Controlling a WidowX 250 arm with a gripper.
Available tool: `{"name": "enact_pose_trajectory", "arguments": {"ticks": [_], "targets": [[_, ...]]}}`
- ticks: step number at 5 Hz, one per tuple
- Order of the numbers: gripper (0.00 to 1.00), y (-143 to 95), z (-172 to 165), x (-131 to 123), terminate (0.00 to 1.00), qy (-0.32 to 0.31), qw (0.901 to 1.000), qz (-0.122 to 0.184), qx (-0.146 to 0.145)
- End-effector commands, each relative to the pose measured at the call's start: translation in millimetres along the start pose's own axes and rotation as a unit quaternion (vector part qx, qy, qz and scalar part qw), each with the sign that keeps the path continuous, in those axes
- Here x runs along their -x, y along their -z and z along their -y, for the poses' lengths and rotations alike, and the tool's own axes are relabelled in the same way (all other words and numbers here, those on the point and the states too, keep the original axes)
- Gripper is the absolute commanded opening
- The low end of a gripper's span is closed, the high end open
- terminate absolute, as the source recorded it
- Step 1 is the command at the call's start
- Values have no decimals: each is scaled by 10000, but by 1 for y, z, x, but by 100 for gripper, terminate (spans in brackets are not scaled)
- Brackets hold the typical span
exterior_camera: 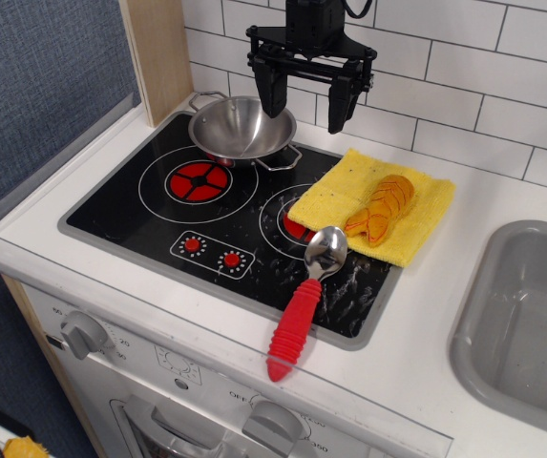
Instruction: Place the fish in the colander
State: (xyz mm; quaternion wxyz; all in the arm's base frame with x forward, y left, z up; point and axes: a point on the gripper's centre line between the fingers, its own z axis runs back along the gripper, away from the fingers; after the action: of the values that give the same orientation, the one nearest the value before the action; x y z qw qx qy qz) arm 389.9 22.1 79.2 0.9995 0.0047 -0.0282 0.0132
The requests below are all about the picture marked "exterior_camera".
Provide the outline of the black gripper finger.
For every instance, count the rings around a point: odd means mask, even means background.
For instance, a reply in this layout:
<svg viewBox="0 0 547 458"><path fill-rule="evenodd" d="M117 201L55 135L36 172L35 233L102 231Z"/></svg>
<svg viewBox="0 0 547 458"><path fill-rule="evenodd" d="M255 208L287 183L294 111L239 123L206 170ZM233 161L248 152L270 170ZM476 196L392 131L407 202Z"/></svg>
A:
<svg viewBox="0 0 547 458"><path fill-rule="evenodd" d="M286 105L287 75L262 60L254 61L253 71L263 111L275 118Z"/></svg>
<svg viewBox="0 0 547 458"><path fill-rule="evenodd" d="M358 98L363 91L362 69L332 78L328 92L328 132L338 134L352 118Z"/></svg>

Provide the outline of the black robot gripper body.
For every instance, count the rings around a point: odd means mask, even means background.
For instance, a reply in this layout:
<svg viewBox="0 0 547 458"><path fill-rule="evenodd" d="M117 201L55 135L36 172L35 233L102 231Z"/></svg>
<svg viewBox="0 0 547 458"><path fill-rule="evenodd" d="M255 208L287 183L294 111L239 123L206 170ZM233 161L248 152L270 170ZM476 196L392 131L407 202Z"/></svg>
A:
<svg viewBox="0 0 547 458"><path fill-rule="evenodd" d="M290 76L330 84L340 74L362 69L363 92L372 88L377 52L349 38L346 19L362 19L372 3L353 10L347 1L287 1L283 26L252 25L248 66L262 60Z"/></svg>

